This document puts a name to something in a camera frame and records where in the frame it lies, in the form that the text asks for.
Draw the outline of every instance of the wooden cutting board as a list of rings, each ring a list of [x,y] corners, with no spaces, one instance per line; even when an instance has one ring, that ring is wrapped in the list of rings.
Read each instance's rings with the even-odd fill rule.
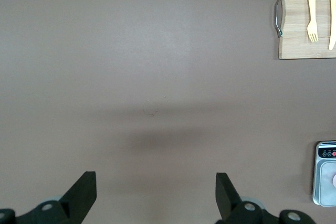
[[[283,36],[280,38],[280,59],[336,58],[336,46],[329,50],[331,27],[330,0],[316,0],[319,42],[311,43],[307,34],[310,21],[308,0],[282,0]]]

